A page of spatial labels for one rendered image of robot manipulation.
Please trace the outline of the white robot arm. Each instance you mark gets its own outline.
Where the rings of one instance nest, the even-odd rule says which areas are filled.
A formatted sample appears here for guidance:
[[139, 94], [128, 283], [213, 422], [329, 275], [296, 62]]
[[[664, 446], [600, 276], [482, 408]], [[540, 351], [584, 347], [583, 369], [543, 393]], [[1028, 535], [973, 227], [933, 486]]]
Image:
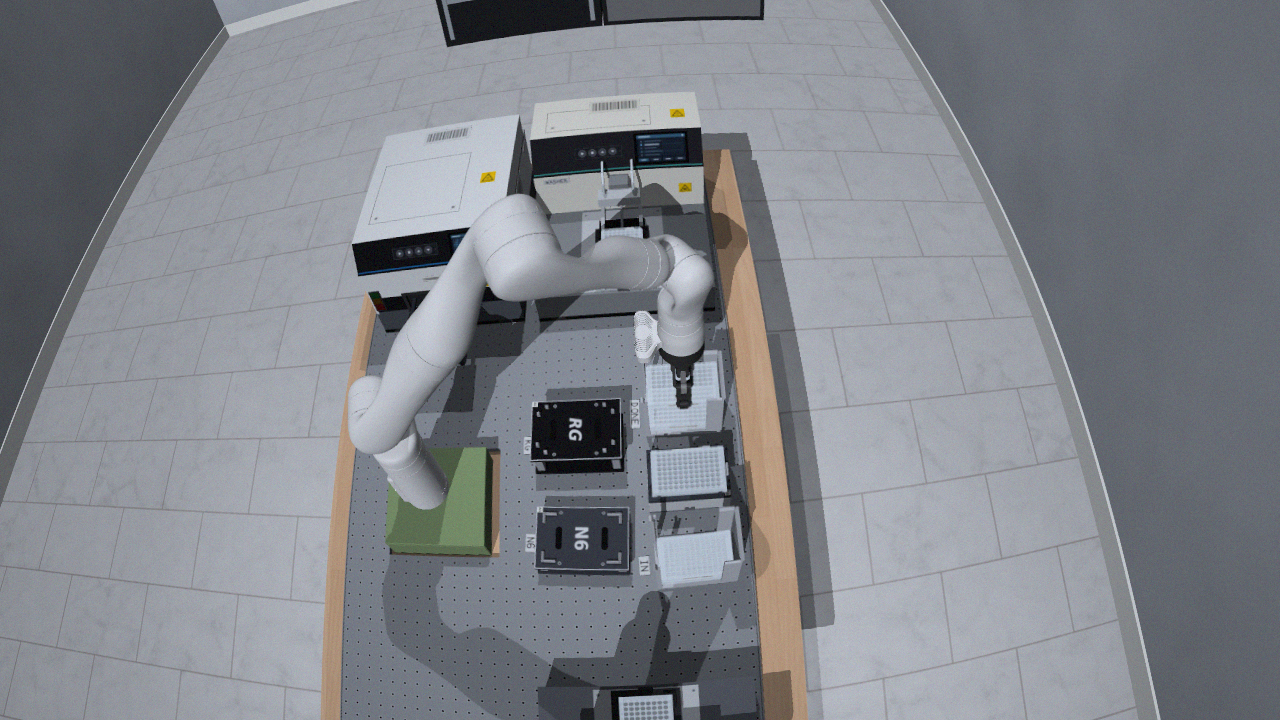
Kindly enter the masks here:
[[486, 283], [506, 301], [662, 286], [658, 322], [645, 310], [634, 315], [637, 363], [650, 363], [659, 348], [680, 357], [701, 348], [703, 306], [714, 281], [710, 264], [673, 234], [611, 236], [582, 258], [570, 256], [535, 199], [526, 193], [500, 199], [468, 228], [397, 334], [383, 377], [364, 375], [349, 387], [349, 439], [372, 454], [404, 502], [435, 509], [449, 482], [413, 418], [468, 352]]

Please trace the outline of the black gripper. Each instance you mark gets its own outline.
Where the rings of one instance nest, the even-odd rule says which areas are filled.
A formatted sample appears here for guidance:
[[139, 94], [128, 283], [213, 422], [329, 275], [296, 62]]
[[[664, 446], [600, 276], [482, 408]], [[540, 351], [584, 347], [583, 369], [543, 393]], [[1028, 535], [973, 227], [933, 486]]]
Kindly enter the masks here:
[[[705, 348], [705, 340], [704, 343], [701, 345], [701, 348], [699, 348], [698, 352], [684, 357], [669, 355], [663, 348], [659, 348], [660, 357], [663, 357], [666, 363], [669, 363], [673, 387], [676, 388], [676, 395], [675, 395], [675, 397], [677, 398], [676, 405], [678, 409], [689, 409], [689, 406], [692, 406], [691, 387], [692, 387], [694, 363], [698, 363], [698, 360], [701, 357], [704, 348]], [[676, 380], [675, 368], [676, 368], [676, 375], [680, 378], [680, 380]], [[689, 375], [690, 379], [686, 380]]]

